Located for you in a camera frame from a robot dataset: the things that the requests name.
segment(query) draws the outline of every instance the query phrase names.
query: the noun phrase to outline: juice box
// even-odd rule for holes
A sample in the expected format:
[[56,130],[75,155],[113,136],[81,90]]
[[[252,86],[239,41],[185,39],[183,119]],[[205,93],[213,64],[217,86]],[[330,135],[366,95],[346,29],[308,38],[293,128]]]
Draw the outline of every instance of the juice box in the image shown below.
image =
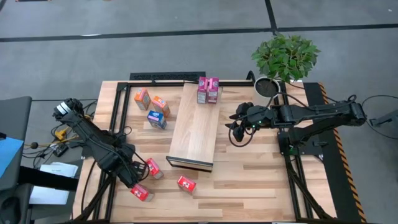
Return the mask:
[[148,121],[150,122],[150,125],[152,125],[152,127],[160,128],[160,129],[166,128],[167,122],[162,113],[151,110],[151,111],[149,111],[147,118],[148,118]]
[[138,107],[141,110],[148,110],[148,106],[150,104],[150,97],[148,94],[148,90],[145,88],[140,88],[137,90],[136,96],[134,97]]
[[198,83],[198,100],[197,103],[206,103],[207,98],[207,84],[208,80],[206,77],[200,77]]
[[152,100],[152,104],[155,107],[157,112],[163,113],[165,117],[168,117],[170,114],[170,108],[165,100],[162,100],[160,97],[155,96]]
[[130,192],[142,202],[149,202],[154,197],[154,194],[150,193],[149,190],[141,184],[136,184]]
[[156,164],[155,160],[153,158],[149,158],[146,160],[148,166],[149,166],[149,172],[150,174],[155,177],[155,179],[159,179],[163,177],[163,172],[160,171],[159,166]]
[[197,183],[195,183],[194,181],[192,181],[184,176],[181,176],[179,178],[179,180],[177,181],[177,184],[182,190],[184,190],[190,194],[193,194],[197,187]]
[[209,79],[209,88],[208,92],[208,102],[209,103],[217,103],[217,95],[218,95],[218,78],[210,78]]

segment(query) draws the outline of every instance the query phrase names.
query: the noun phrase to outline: green plant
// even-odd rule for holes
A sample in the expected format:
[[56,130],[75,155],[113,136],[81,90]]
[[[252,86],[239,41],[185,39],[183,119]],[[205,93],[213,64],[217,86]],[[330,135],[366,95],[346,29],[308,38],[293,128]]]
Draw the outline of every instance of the green plant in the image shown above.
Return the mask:
[[280,78],[283,82],[298,80],[308,76],[317,63],[320,50],[311,40],[293,35],[286,38],[277,34],[273,39],[261,43],[251,55],[257,62],[260,74],[270,79]]

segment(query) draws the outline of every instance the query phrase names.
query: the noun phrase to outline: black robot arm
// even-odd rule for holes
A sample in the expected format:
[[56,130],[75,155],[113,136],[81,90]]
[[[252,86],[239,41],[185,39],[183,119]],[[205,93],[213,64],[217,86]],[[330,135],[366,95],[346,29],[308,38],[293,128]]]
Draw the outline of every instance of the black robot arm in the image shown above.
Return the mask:
[[[252,129],[252,134],[261,128],[289,128],[288,140],[291,146],[308,141],[311,136],[338,126],[361,126],[366,115],[354,99],[330,103],[327,105],[300,107],[297,105],[277,105],[266,108],[252,103],[240,104],[236,113],[230,116],[235,121],[226,126],[233,130],[233,136],[242,141],[245,129]],[[294,127],[305,120],[317,120],[305,128]]]
[[143,179],[147,166],[144,161],[132,160],[136,153],[134,145],[123,143],[117,136],[100,130],[85,117],[78,100],[67,99],[54,110],[55,119],[71,127],[93,151],[93,158],[101,170],[110,176],[118,176],[128,188],[133,188]]

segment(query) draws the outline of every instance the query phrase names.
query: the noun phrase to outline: white paper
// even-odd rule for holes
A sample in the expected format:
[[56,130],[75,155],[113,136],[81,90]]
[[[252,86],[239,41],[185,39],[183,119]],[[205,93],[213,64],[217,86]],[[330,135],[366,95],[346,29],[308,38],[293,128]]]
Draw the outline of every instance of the white paper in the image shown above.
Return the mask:
[[[78,167],[61,162],[53,162],[51,165],[42,165],[40,170],[65,177],[74,177]],[[30,204],[41,205],[65,205],[68,200],[69,191],[55,190],[47,187],[34,186],[30,195]]]

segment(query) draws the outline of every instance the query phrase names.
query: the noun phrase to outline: blue juice box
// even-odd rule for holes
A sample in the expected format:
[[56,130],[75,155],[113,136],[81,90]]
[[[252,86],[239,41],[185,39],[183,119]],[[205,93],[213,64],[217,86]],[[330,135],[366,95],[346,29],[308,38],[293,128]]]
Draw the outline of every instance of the blue juice box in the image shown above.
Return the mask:
[[152,125],[152,127],[160,128],[160,129],[166,128],[167,122],[162,113],[151,110],[149,112],[147,118],[148,118],[148,121],[150,122],[150,125]]

